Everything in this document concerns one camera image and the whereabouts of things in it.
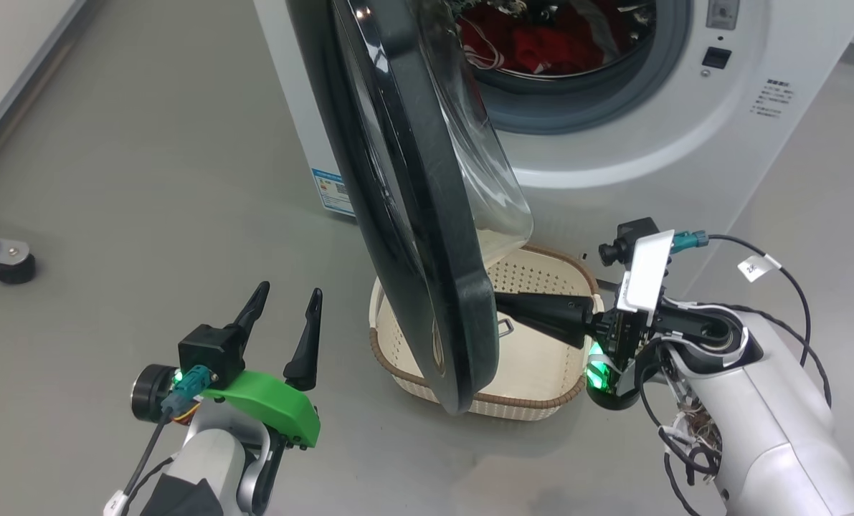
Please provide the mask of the grey warning sticker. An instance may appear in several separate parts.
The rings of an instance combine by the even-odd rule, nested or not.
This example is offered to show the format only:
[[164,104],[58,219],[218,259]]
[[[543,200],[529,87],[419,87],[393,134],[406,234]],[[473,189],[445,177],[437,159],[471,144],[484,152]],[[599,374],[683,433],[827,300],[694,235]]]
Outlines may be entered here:
[[708,0],[706,26],[733,32],[737,27],[739,0]]

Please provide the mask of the black glass washing machine door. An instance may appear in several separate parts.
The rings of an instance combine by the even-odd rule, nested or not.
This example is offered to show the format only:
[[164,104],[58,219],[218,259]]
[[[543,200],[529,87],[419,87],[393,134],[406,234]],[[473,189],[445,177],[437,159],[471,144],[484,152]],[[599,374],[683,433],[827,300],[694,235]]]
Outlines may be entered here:
[[445,0],[286,0],[324,141],[408,348],[463,414],[496,371],[491,265],[533,218]]

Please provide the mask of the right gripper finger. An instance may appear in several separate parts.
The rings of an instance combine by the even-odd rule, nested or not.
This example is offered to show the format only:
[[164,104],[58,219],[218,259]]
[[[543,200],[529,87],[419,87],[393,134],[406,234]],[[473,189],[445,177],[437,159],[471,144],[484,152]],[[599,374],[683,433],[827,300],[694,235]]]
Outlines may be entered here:
[[577,349],[585,347],[587,338],[594,339],[597,336],[603,320],[602,313],[590,313],[585,310],[555,312],[500,310],[500,313]]
[[594,298],[587,296],[495,292],[495,304],[520,323],[580,323],[594,313]]

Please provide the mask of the red shorts white band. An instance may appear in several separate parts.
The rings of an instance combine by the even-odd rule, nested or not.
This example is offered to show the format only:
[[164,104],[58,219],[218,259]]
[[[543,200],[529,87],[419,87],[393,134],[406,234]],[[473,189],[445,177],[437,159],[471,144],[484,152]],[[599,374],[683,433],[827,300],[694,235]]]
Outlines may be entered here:
[[528,75],[575,75],[598,70],[630,48],[626,30],[583,17],[563,26],[524,25],[510,32],[502,68]]

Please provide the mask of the beige perforated laundry basket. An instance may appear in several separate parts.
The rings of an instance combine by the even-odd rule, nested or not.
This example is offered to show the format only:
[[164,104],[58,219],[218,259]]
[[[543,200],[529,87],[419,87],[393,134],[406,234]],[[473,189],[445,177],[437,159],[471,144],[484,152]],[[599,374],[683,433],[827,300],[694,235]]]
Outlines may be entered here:
[[[489,271],[496,290],[578,296],[604,311],[596,278],[583,262],[550,249],[525,246],[496,262]],[[498,315],[500,360],[493,381],[475,395],[469,411],[500,419],[540,421],[585,389],[585,370],[592,340],[584,348],[568,346],[537,330]],[[437,402],[395,320],[380,281],[369,303],[369,339],[374,357],[407,393]]]

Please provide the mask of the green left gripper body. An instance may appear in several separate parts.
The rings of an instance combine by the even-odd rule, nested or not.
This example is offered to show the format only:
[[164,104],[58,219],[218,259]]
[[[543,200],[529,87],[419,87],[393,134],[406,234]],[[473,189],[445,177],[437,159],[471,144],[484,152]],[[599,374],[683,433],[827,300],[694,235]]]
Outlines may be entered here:
[[240,414],[285,435],[296,446],[315,448],[321,419],[308,396],[283,380],[257,371],[242,371],[225,389],[201,392],[207,407],[222,398]]

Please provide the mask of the white front-load washing machine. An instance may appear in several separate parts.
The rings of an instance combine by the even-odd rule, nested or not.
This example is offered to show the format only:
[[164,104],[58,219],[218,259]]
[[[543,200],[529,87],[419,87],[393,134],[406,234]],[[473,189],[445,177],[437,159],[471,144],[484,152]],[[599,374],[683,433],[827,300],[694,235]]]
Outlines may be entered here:
[[[310,173],[339,174],[286,0],[253,2]],[[708,0],[652,7],[642,49],[589,75],[470,65],[531,210],[528,244],[593,256],[642,218],[727,231],[854,37],[854,0],[739,0],[733,32],[706,26]]]

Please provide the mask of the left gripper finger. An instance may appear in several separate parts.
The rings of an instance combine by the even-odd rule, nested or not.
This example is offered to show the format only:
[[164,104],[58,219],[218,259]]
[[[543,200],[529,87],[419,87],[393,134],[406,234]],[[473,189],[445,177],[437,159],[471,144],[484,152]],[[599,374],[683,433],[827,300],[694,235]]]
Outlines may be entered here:
[[240,344],[247,344],[247,341],[252,336],[252,331],[257,320],[262,317],[262,313],[268,300],[270,293],[270,283],[262,281],[257,285],[256,290],[252,293],[245,306],[240,310],[240,313],[234,319],[233,326],[237,329]]
[[298,346],[293,353],[293,358],[283,369],[285,384],[298,391],[309,391],[316,386],[319,349],[321,349],[323,301],[323,291],[315,288],[305,311],[305,327]]

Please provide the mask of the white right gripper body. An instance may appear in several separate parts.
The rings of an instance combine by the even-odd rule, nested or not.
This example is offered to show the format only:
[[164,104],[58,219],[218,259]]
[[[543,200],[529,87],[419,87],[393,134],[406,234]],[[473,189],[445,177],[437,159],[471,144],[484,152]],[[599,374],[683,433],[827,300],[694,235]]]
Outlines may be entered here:
[[614,307],[594,317],[600,353],[589,355],[587,392],[601,408],[621,411],[635,404],[646,367],[657,360],[653,323],[674,239],[673,231],[638,239]]

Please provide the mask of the blue energy label sticker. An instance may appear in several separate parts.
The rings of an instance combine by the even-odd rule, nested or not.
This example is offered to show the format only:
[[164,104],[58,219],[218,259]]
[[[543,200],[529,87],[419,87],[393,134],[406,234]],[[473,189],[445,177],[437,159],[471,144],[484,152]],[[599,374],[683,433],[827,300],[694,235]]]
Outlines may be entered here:
[[324,208],[338,214],[355,216],[354,207],[351,205],[347,187],[341,176],[315,168],[311,170]]

